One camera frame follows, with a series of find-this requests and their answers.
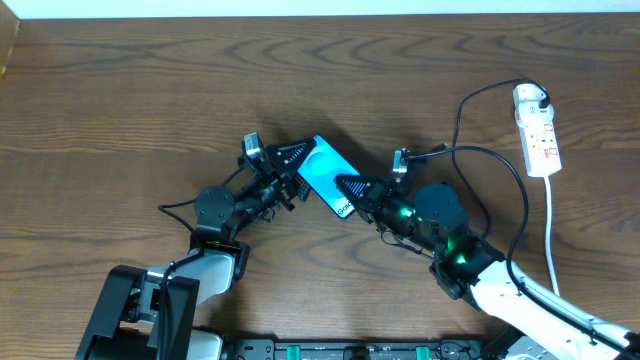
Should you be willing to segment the blue Samsung Galaxy smartphone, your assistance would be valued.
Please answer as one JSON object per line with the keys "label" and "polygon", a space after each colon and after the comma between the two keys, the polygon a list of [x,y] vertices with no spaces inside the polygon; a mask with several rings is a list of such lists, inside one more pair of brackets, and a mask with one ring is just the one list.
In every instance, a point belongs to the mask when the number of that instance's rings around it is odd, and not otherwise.
{"label": "blue Samsung Galaxy smartphone", "polygon": [[313,137],[315,146],[298,169],[299,175],[340,219],[354,211],[351,202],[338,189],[338,175],[358,175],[359,172],[322,136]]}

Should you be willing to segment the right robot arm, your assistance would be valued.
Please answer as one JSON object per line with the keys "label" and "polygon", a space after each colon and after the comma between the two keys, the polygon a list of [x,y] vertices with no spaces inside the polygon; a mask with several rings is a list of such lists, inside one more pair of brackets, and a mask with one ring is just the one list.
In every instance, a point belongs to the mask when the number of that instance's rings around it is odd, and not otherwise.
{"label": "right robot arm", "polygon": [[638,334],[533,281],[469,227],[450,186],[424,186],[409,201],[392,178],[339,175],[335,182],[366,222],[431,251],[429,271],[452,299],[503,320],[558,359],[638,358]]}

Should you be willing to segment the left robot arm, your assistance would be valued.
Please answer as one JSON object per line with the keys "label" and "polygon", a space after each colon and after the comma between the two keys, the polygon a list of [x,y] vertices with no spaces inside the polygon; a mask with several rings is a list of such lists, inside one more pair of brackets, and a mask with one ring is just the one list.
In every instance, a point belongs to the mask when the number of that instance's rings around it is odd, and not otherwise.
{"label": "left robot arm", "polygon": [[222,336],[193,324],[195,310],[230,290],[244,275],[250,247],[237,241],[254,222],[272,222],[282,206],[305,199],[299,169],[314,138],[264,146],[255,133],[242,142],[240,171],[253,178],[237,191],[227,182],[191,200],[197,222],[188,228],[186,257],[147,269],[127,265],[108,274],[82,340],[79,359],[224,359]]}

